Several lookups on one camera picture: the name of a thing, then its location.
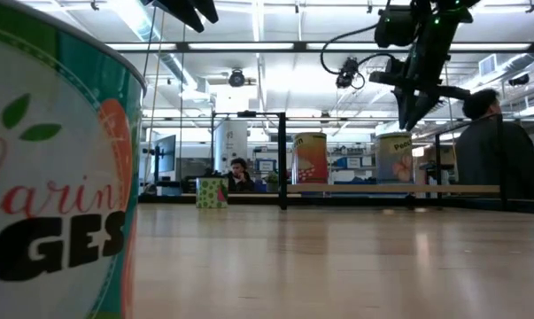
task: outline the table surface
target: table surface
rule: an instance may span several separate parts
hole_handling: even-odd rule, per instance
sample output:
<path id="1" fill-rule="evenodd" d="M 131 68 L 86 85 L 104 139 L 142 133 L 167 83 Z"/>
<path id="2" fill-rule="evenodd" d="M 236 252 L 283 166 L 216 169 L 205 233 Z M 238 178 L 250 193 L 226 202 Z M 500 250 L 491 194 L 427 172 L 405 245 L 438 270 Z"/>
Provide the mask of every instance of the table surface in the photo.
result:
<path id="1" fill-rule="evenodd" d="M 142 204 L 135 318 L 534 318 L 534 215 Z"/>

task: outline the green box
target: green box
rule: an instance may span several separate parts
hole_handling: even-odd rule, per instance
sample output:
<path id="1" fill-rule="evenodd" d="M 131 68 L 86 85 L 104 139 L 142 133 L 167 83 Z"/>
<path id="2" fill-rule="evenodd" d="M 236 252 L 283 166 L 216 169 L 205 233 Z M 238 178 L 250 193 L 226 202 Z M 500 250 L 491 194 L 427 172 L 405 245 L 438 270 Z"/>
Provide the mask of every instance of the green box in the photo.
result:
<path id="1" fill-rule="evenodd" d="M 197 208 L 227 208 L 228 179 L 203 177 L 196 181 Z"/>

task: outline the person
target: person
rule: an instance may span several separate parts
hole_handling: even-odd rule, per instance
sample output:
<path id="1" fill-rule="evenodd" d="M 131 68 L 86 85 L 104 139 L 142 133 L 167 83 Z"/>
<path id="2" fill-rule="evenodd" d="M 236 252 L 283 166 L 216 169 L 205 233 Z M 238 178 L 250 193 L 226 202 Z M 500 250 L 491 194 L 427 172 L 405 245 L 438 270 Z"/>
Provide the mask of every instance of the person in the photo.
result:
<path id="1" fill-rule="evenodd" d="M 455 145 L 459 183 L 499 185 L 500 156 L 504 156 L 507 197 L 534 199 L 534 144 L 526 131 L 513 122 L 503 122 L 501 152 L 497 117 L 481 120 L 501 114 L 498 97 L 496 90 L 484 89 L 463 103 L 463 113 L 474 122 L 461 133 Z"/>
<path id="2" fill-rule="evenodd" d="M 254 191 L 255 183 L 247 172 L 247 162 L 238 158 L 231 160 L 231 172 L 228 173 L 229 191 Z"/>

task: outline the computer screen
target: computer screen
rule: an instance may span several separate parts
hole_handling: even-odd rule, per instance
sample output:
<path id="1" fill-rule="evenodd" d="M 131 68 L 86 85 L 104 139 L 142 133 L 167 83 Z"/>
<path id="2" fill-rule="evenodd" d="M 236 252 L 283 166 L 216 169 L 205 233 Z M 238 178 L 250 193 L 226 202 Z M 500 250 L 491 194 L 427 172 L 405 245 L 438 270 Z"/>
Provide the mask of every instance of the computer screen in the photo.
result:
<path id="1" fill-rule="evenodd" d="M 159 172 L 174 171 L 176 162 L 176 136 L 168 136 L 159 139 L 156 146 L 160 148 L 162 157 L 159 159 Z"/>

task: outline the ceiling light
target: ceiling light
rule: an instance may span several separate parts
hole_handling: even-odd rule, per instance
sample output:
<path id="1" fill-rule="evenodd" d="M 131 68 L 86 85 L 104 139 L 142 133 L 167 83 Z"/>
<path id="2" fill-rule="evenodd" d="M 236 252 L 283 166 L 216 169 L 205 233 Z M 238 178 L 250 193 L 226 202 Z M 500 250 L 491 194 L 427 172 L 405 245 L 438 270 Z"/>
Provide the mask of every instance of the ceiling light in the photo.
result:
<path id="1" fill-rule="evenodd" d="M 531 115 L 534 115 L 534 106 L 528 107 L 514 114 L 515 117 L 531 116 Z"/>
<path id="2" fill-rule="evenodd" d="M 412 156 L 413 157 L 422 157 L 424 156 L 424 147 L 416 147 L 412 149 Z"/>
<path id="3" fill-rule="evenodd" d="M 460 137 L 461 133 L 447 133 L 440 136 L 440 141 L 451 141 L 453 139 L 456 139 Z"/>
<path id="4" fill-rule="evenodd" d="M 308 50 L 321 50 L 326 43 L 308 43 Z M 376 43 L 331 43 L 326 50 L 382 50 Z"/>
<path id="5" fill-rule="evenodd" d="M 96 4 L 98 8 L 111 7 L 107 4 Z M 52 5 L 52 4 L 38 4 L 33 5 L 33 9 L 40 10 L 42 12 L 69 12 L 69 11 L 89 11 L 91 10 L 90 4 L 64 4 L 64 6 Z"/>
<path id="6" fill-rule="evenodd" d="M 313 128 L 286 128 L 286 134 L 297 134 L 297 133 L 305 133 L 305 132 L 320 132 L 320 127 L 313 127 Z M 322 128 L 325 132 L 330 132 L 332 128 Z M 276 134 L 278 133 L 277 128 L 271 128 L 269 130 L 269 133 Z M 374 128 L 349 128 L 347 133 L 345 134 L 374 134 L 375 129 Z"/>
<path id="7" fill-rule="evenodd" d="M 384 5 L 373 4 L 373 9 L 384 9 Z M 312 14 L 344 14 L 344 12 L 355 14 L 368 14 L 365 5 L 326 5 L 326 4 L 311 4 L 304 7 L 304 12 Z"/>
<path id="8" fill-rule="evenodd" d="M 127 53 L 127 51 L 157 51 L 158 49 L 164 51 L 176 50 L 176 44 L 174 43 L 152 43 L 150 46 L 148 43 L 106 43 L 105 45 L 121 53 Z"/>
<path id="9" fill-rule="evenodd" d="M 294 43 L 190 43 L 191 50 L 292 50 Z"/>
<path id="10" fill-rule="evenodd" d="M 450 51 L 465 50 L 526 50 L 530 47 L 529 43 L 452 43 Z"/>
<path id="11" fill-rule="evenodd" d="M 188 89 L 181 93 L 178 93 L 178 97 L 183 100 L 209 100 L 210 95 L 204 92 L 199 92 L 194 89 Z"/>
<path id="12" fill-rule="evenodd" d="M 150 121 L 166 121 L 166 118 L 143 118 L 143 122 L 150 122 Z"/>
<path id="13" fill-rule="evenodd" d="M 473 13 L 483 13 L 483 14 L 502 14 L 502 13 L 525 13 L 529 10 L 529 5 L 497 5 L 497 6 L 486 6 L 483 5 L 481 8 L 477 8 Z"/>

